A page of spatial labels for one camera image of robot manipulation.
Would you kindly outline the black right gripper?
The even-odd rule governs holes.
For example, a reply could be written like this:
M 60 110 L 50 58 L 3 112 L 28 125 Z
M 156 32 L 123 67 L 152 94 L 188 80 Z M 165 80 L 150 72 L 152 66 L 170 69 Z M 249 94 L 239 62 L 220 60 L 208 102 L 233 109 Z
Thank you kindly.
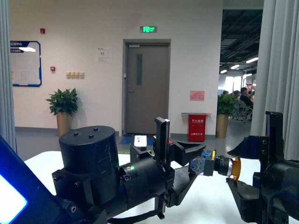
M 246 223 L 267 224 L 267 203 L 282 189 L 285 175 L 283 114 L 266 111 L 266 130 L 263 136 L 246 136 L 228 154 L 245 159 L 258 159 L 260 171 L 254 172 L 253 184 L 227 178 L 241 219 Z

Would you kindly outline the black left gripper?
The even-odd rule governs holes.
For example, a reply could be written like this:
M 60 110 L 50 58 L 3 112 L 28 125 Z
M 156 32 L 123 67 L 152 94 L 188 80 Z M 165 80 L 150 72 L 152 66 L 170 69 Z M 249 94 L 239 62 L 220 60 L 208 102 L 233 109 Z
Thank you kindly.
M 158 117 L 155 119 L 157 134 L 153 140 L 154 155 L 142 151 L 136 143 L 130 146 L 130 187 L 129 207 L 133 208 L 152 198 L 155 199 L 154 209 L 130 219 L 147 219 L 152 216 L 164 218 L 165 207 L 180 205 L 197 178 L 185 166 L 206 148 L 205 144 L 169 142 L 170 121 Z M 174 161 L 181 168 L 171 168 L 172 153 Z

